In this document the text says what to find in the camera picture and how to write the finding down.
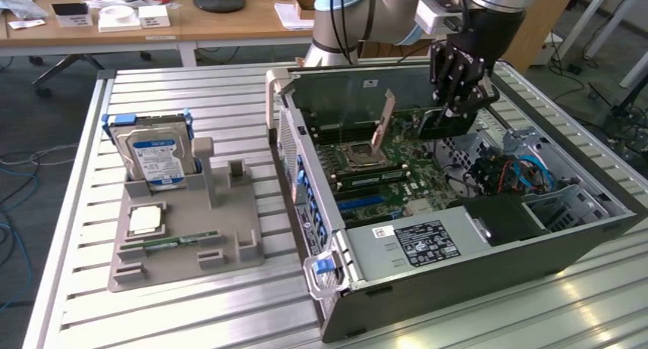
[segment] black lamp base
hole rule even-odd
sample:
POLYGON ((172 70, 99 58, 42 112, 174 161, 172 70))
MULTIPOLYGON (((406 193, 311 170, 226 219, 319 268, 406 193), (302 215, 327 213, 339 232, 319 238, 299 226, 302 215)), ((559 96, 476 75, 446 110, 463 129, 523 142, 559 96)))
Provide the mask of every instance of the black lamp base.
POLYGON ((246 0, 194 0, 194 5, 211 13, 234 13, 246 7, 246 0))

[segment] table leg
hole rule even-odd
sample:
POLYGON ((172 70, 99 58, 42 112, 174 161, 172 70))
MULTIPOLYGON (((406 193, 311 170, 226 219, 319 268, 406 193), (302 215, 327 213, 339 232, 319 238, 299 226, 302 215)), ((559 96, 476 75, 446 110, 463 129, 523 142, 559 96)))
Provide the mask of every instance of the table leg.
POLYGON ((596 37, 595 42, 591 44, 591 47, 587 49, 586 57, 588 58, 595 57, 598 51, 600 50, 600 47, 608 40, 610 36, 612 35, 612 32, 616 29, 616 26, 619 25, 620 21, 624 20, 624 17, 628 14, 628 11, 635 6, 636 2, 638 0, 627 0, 626 3, 620 6, 614 18, 611 19, 608 25, 604 28, 604 31, 596 37))
POLYGON ((583 13, 579 22, 575 25, 575 28, 571 30, 570 35, 567 36, 566 41, 563 42, 560 49, 558 50, 558 55, 560 56, 560 58, 566 57, 567 51, 570 51, 571 46, 575 44, 575 41, 579 38, 583 29, 586 29, 587 23, 590 23, 591 18, 595 16, 596 10, 599 10, 600 4, 603 2, 604 0, 591 1, 591 4, 587 7, 586 12, 583 13))
POLYGON ((623 88, 634 88, 638 85, 639 79, 648 73, 648 52, 642 57, 638 65, 630 70, 624 80, 619 83, 623 88))
POLYGON ((183 59, 183 67, 196 67, 196 42, 179 43, 180 58, 183 59))

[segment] office chair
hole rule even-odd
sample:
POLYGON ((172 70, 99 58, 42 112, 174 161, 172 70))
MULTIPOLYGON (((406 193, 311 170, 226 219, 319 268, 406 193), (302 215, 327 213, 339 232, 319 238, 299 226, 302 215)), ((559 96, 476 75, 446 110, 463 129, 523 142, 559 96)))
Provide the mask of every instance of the office chair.
MULTIPOLYGON (((151 61, 151 53, 148 52, 140 52, 140 58, 144 61, 151 61)), ((79 54, 79 55, 68 55, 66 58, 62 59, 62 61, 52 67, 50 68, 44 74, 40 75, 40 77, 36 79, 36 81, 32 82, 34 85, 34 90, 36 92, 36 95, 47 99, 48 97, 52 96, 52 90, 47 87, 43 87, 43 83, 46 83, 52 77, 55 77, 64 69, 67 69, 76 61, 87 61, 98 70, 103 70, 103 65, 98 62, 95 57, 92 57, 91 54, 79 54)), ((36 57, 36 56, 30 56, 30 63, 32 63, 36 66, 43 65, 43 58, 36 57)))

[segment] gray carpet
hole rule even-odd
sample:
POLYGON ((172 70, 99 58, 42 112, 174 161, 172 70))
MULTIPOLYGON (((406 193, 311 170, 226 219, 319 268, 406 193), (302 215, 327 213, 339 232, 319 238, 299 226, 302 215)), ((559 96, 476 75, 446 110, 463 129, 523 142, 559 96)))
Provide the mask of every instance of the gray carpet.
MULTIPOLYGON (((576 11, 567 12, 558 25, 558 33, 566 36, 572 28, 583 6, 576 11)), ((590 38, 592 30, 603 21, 596 17, 582 35, 564 64, 580 63, 580 46, 590 38)), ((291 61, 306 54, 307 45, 240 48, 231 63, 255 63, 270 61, 291 61)), ((648 50, 648 41, 643 36, 619 28, 606 47, 596 57, 600 69, 583 66, 579 79, 583 82, 600 82, 611 91, 620 91, 616 84, 648 50)), ((234 55, 235 48, 222 49, 215 53, 206 52, 200 65, 218 64, 234 55)), ((96 58, 106 68, 164 68, 179 67, 179 53, 174 51, 151 52, 151 62, 140 60, 136 52, 123 54, 98 55, 96 58)), ((62 57, 44 57, 46 65, 55 64, 62 57)), ((0 58, 6 64, 8 58, 0 58)), ((51 99, 39 99, 34 94, 31 82, 46 67, 36 67, 27 58, 14 60, 12 66, 0 73, 0 154, 18 151, 36 151, 52 146, 76 143, 82 135, 87 105, 91 100, 95 85, 95 69, 79 62, 55 77, 47 84, 52 89, 51 99)), ((551 73, 547 68, 534 68, 527 73, 530 80, 548 96, 556 96, 578 86, 576 82, 551 73)), ((600 110, 600 100, 592 101, 587 97, 588 90, 582 90, 560 99, 567 107, 587 117, 592 110, 600 110)), ((52 155, 52 159, 71 156, 72 151, 52 155)), ((31 171, 32 165, 16 168, 16 171, 31 171)), ((40 187, 34 197, 19 208, 8 212, 12 225, 23 234, 27 249, 32 259, 35 281, 32 288, 22 296, 23 306, 7 309, 0 313, 0 348, 16 348, 23 343, 28 318, 32 311, 30 301, 35 299, 40 274, 43 272, 54 228, 58 221, 59 209, 66 192, 67 180, 72 165, 43 167, 39 171, 40 187)), ((22 184, 24 178, 0 174, 0 199, 22 184)), ((0 247, 0 257, 7 254, 7 244, 0 247)), ((26 265, 15 252, 10 262, 0 268, 0 302, 4 302, 20 290, 26 282, 26 265)))

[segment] slotted aluminum table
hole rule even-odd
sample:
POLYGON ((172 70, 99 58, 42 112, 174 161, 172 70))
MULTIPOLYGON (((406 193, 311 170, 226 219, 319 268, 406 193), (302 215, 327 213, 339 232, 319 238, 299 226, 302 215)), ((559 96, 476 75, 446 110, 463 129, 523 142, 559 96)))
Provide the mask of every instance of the slotted aluminum table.
MULTIPOLYGON (((558 275, 350 341, 328 345, 319 341, 318 317, 266 138, 264 75, 270 68, 288 66, 292 64, 119 71, 115 77, 98 80, 24 347, 646 345, 646 223, 558 275), (124 167, 99 118, 103 113, 159 115, 183 108, 196 118, 196 136, 210 136, 216 142, 212 164, 243 158, 252 167, 267 262, 252 269, 114 294, 106 287, 124 167)), ((508 66, 499 66, 498 73, 647 204, 644 178, 508 66)), ((512 127, 528 125, 506 99, 494 107, 512 127)))

